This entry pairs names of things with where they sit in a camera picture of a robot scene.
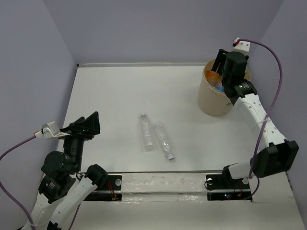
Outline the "beige round bin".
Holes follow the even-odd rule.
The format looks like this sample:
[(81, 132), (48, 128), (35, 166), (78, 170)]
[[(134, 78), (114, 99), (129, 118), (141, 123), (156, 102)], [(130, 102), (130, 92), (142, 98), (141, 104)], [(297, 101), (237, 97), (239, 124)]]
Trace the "beige round bin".
[(208, 115), (222, 116), (230, 112), (233, 108), (230, 99), (224, 92), (220, 92), (211, 85), (205, 76), (205, 71), (211, 70), (215, 59), (210, 60), (202, 71), (202, 79), (198, 91), (199, 108)]

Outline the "blue label small bottle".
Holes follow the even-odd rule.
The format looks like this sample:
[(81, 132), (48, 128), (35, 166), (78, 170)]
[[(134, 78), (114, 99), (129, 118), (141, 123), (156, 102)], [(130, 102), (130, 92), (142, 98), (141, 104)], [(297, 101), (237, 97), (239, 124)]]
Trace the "blue label small bottle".
[(215, 86), (215, 89), (220, 91), (220, 92), (224, 92), (224, 87), (221, 83), (219, 83), (218, 85)]

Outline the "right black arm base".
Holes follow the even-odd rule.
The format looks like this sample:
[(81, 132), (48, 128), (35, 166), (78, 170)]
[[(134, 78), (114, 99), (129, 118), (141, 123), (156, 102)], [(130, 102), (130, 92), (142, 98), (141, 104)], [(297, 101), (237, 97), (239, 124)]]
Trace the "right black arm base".
[(225, 166), (220, 174), (208, 174), (204, 182), (208, 201), (252, 201), (249, 184), (243, 179), (233, 179), (229, 166)]

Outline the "clear bottle without cap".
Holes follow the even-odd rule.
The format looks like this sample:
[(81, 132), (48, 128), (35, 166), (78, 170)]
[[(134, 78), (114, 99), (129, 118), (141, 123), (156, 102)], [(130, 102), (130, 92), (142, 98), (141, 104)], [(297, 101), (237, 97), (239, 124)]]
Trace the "clear bottle without cap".
[(139, 127), (142, 144), (145, 151), (154, 150), (154, 141), (151, 132), (151, 122), (146, 113), (141, 113), (139, 116)]

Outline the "clear bottle blue cap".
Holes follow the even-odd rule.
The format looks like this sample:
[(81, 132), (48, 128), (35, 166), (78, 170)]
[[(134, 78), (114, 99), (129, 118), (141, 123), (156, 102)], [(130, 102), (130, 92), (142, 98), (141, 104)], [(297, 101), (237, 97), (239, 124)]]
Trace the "clear bottle blue cap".
[(164, 153), (165, 157), (169, 161), (174, 160), (172, 144), (171, 144), (170, 138), (167, 134), (164, 124), (162, 122), (156, 122), (153, 124), (153, 129), (154, 129), (157, 141), (159, 143), (159, 146), (162, 152)]

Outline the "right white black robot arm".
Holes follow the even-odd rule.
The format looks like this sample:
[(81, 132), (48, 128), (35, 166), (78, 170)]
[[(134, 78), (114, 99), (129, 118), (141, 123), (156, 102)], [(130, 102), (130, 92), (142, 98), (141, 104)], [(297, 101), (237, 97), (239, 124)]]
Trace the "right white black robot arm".
[(247, 60), (240, 52), (220, 49), (212, 67), (212, 71), (222, 77), (225, 95), (256, 138), (249, 161), (224, 167), (221, 183), (227, 188), (242, 178), (263, 178), (290, 170), (299, 150), (296, 141), (289, 141), (278, 130), (263, 108), (256, 88), (245, 79)]

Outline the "orange bottle white cap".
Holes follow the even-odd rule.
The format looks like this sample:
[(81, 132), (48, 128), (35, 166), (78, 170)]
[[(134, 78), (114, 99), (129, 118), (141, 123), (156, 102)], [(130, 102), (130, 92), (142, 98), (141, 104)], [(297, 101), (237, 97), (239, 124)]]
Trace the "orange bottle white cap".
[(217, 81), (220, 78), (220, 75), (218, 75), (216, 72), (212, 72), (211, 70), (205, 71), (205, 76), (208, 81)]

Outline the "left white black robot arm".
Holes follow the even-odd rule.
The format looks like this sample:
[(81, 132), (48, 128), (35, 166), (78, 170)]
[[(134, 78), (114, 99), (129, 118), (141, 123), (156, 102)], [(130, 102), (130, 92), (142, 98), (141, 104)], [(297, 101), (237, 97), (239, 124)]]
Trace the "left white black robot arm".
[(67, 217), (95, 189), (106, 185), (108, 173), (99, 165), (91, 165), (80, 181), (83, 146), (100, 134), (99, 113), (80, 117), (67, 127), (59, 128), (55, 122), (42, 125), (34, 133), (36, 138), (62, 139), (63, 151), (52, 151), (44, 160), (41, 171), (44, 177), (38, 196), (24, 230), (60, 230)]

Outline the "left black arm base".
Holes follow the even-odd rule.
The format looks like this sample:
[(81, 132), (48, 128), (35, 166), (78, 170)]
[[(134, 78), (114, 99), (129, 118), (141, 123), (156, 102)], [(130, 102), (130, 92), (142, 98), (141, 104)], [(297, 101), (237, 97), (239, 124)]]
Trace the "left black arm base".
[(91, 192), (84, 201), (119, 202), (122, 200), (122, 174), (111, 173), (101, 188)]

